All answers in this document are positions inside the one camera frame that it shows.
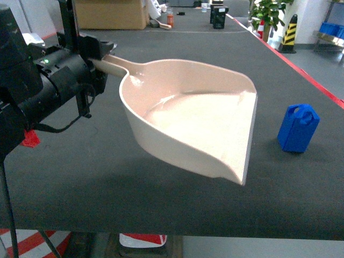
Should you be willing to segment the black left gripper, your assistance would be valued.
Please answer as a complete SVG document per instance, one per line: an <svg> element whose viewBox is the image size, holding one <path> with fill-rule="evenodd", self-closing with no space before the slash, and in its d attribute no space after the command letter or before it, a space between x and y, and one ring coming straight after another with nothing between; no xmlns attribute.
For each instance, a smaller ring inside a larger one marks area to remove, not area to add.
<svg viewBox="0 0 344 258"><path fill-rule="evenodd" d="M117 44L80 34L73 48L64 42L63 34L60 37L62 45L32 44L33 63L42 86L32 96L32 110L57 110L74 97L79 110L89 110L88 97L103 93L107 79L90 60L103 59Z"/></svg>

